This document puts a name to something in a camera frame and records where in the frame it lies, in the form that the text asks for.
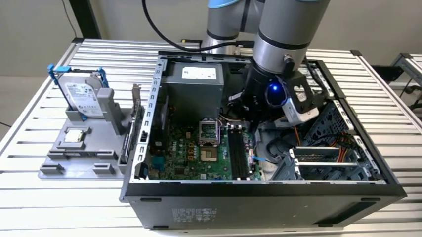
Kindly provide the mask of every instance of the blue tab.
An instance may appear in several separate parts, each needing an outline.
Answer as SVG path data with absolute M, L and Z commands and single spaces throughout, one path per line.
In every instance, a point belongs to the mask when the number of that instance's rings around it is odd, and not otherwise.
M 232 5 L 239 0 L 208 0 L 208 8 L 220 8 Z
M 101 85 L 103 85 L 103 87 L 104 88 L 109 88 L 108 81 L 107 81 L 107 76 L 105 76 L 105 71 L 104 71 L 103 67 L 100 67 L 97 69 L 97 72 L 100 73 L 100 76 L 101 76 Z
M 252 159 L 259 160 L 259 161 L 264 161 L 264 158 L 256 157 L 256 156 L 251 156 Z
M 72 70 L 69 66 L 59 66 L 55 70 L 57 73 L 68 73 Z

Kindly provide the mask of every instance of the white floor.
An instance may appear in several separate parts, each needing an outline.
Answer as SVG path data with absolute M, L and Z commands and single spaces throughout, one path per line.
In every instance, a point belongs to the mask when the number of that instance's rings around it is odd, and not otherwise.
M 24 110 L 33 94 L 40 88 L 45 77 L 0 76 L 0 121 L 12 125 Z M 0 140 L 8 127 L 0 124 Z

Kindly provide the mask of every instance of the black cable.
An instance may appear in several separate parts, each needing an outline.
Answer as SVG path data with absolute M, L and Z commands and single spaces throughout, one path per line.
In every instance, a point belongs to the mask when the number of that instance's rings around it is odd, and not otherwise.
M 287 143 L 284 140 L 283 140 L 283 138 L 284 138 L 284 136 L 287 136 L 290 133 L 292 133 L 294 132 L 294 130 L 291 129 L 291 128 L 288 128 L 288 129 L 286 129 L 286 130 L 283 130 L 282 132 L 280 132 L 280 134 L 279 134 L 279 136 L 278 137 L 275 137 L 271 141 L 268 141 L 268 143 L 266 144 L 266 146 L 264 146 L 264 149 L 266 149 L 266 152 L 270 154 L 270 156 L 271 157 L 276 157 L 276 154 L 274 154 L 272 152 L 271 152 L 271 146 L 276 143 L 276 142 L 279 142 L 279 141 L 282 141 L 282 142 L 284 142 L 290 147 L 288 148 L 291 148 L 291 147 L 294 147 L 290 143 Z
M 316 82 L 318 86 L 322 89 L 322 95 L 324 96 L 324 98 L 327 98 L 328 97 L 328 91 L 324 88 L 324 85 L 322 83 L 322 80 L 320 80 L 319 76 L 314 74 L 314 71 L 312 71 L 312 68 L 311 68 L 311 65 L 310 65 L 310 62 L 308 62 L 308 59 L 307 59 L 306 56 L 304 56 L 303 60 L 304 60 L 306 67 L 307 67 L 307 69 L 310 71 L 311 77 L 312 77 L 314 81 Z
M 172 42 L 164 35 L 163 33 L 159 31 L 156 25 L 153 24 L 152 22 L 152 19 L 151 19 L 151 16 L 149 16 L 149 13 L 148 13 L 148 9 L 147 9 L 147 4 L 145 4 L 145 0 L 141 0 L 141 4 L 143 4 L 143 11 L 144 11 L 144 15 L 145 15 L 145 18 L 147 18 L 147 21 L 153 29 L 153 31 L 156 32 L 156 34 L 159 35 L 159 37 L 171 45 L 173 46 L 175 48 L 183 50 L 183 51 L 187 51 L 187 52 L 201 52 L 201 51 L 207 51 L 207 50 L 211 50 L 211 49 L 215 49 L 215 48 L 222 48 L 224 46 L 239 46 L 242 45 L 242 42 L 238 41 L 238 42 L 227 42 L 227 43 L 220 43 L 218 45 L 213 45 L 213 46 L 209 46 L 209 47 L 204 47 L 204 48 L 185 48 L 185 47 L 181 47 L 180 45 L 177 45 L 175 42 Z
M 410 80 L 408 80 L 408 82 L 407 82 L 407 84 L 406 84 L 406 86 L 404 86 L 404 88 L 403 88 L 403 90 L 402 90 L 402 93 L 400 93 L 400 96 L 399 96 L 400 98 L 402 98 L 402 95 L 403 95 L 403 93 L 404 93 L 404 90 L 406 90 L 406 88 L 407 88 L 407 86 L 408 86 L 411 80 L 412 80 L 412 79 L 410 78 Z
M 322 138 L 326 138 L 326 137 L 336 137 L 336 138 L 344 137 L 344 138 L 348 139 L 348 135 L 344 135 L 344 134 L 327 134 L 327 135 L 323 135 L 323 136 L 318 137 L 307 146 L 308 147 L 314 146 L 315 142 L 318 140 L 320 140 Z
M 412 104 L 411 106 L 408 106 L 408 109 L 412 111 L 415 109 L 422 108 L 422 103 L 420 104 Z
M 72 27 L 72 30 L 73 30 L 73 33 L 75 33 L 75 38 L 76 38 L 76 37 L 77 37 L 77 36 L 76 36 L 76 30 L 75 30 L 75 27 L 73 27 L 73 25 L 72 25 L 71 18 L 68 17 L 68 14 L 67 14 L 67 9 L 65 9 L 64 0 L 61 0 L 61 3 L 63 3 L 63 8 L 64 8 L 65 17 L 67 17 L 68 23 L 71 24 L 71 27 Z
M 4 122 L 0 122 L 1 125 L 7 126 L 7 127 L 12 127 L 11 125 L 8 125 L 7 123 Z

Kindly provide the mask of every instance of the power cable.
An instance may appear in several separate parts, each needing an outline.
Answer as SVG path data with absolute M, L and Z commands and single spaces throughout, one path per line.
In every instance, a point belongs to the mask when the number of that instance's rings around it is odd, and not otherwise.
M 412 80 L 412 79 L 410 78 L 410 80 L 408 80 L 408 82 L 407 82 L 407 84 L 406 84 L 406 86 L 404 86 L 404 88 L 403 88 L 403 90 L 402 90 L 402 93 L 400 93 L 400 96 L 399 96 L 400 98 L 402 98 L 402 95 L 403 95 L 403 93 L 404 93 L 404 90 L 406 90 L 406 88 L 407 88 L 407 86 L 408 86 L 411 80 Z
M 152 22 L 152 19 L 151 19 L 151 16 L 149 16 L 149 13 L 148 13 L 148 9 L 147 9 L 147 3 L 145 3 L 145 0 L 141 0 L 141 4 L 143 4 L 143 11 L 144 11 L 144 15 L 145 15 L 145 18 L 147 18 L 147 21 L 153 29 L 153 31 L 156 32 L 156 34 L 159 35 L 159 37 L 171 45 L 173 46 L 175 48 L 185 51 L 185 52 L 201 52 L 201 51 L 207 51 L 207 50 L 211 50 L 211 49 L 215 49 L 215 48 L 222 48 L 224 46 L 239 46 L 242 45 L 242 42 L 238 41 L 238 42 L 227 42 L 227 43 L 220 43 L 218 45 L 213 45 L 213 46 L 209 46 L 209 47 L 204 47 L 204 48 L 185 48 L 185 47 L 181 47 L 180 45 L 177 45 L 175 42 L 172 42 L 164 35 L 163 33 L 159 31 L 155 23 Z
M 7 127 L 12 127 L 11 125 L 8 125 L 7 123 L 4 122 L 0 122 L 1 125 L 7 126 Z
M 65 9 L 64 0 L 61 0 L 61 3 L 63 3 L 63 8 L 64 8 L 65 17 L 67 17 L 68 23 L 69 23 L 69 25 L 71 25 L 71 27 L 72 27 L 72 30 L 73 30 L 73 33 L 75 33 L 75 38 L 76 38 L 76 37 L 77 37 L 77 35 L 76 35 L 76 30 L 75 30 L 73 24 L 72 24 L 72 22 L 71 22 L 71 18 L 68 17 L 68 14 L 67 14 L 67 9 Z

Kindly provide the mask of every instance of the blue cable clip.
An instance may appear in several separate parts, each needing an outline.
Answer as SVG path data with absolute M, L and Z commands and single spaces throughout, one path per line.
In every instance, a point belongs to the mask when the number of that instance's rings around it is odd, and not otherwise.
M 259 160 L 259 161 L 266 161 L 264 158 L 256 157 L 256 156 L 251 156 L 252 159 Z

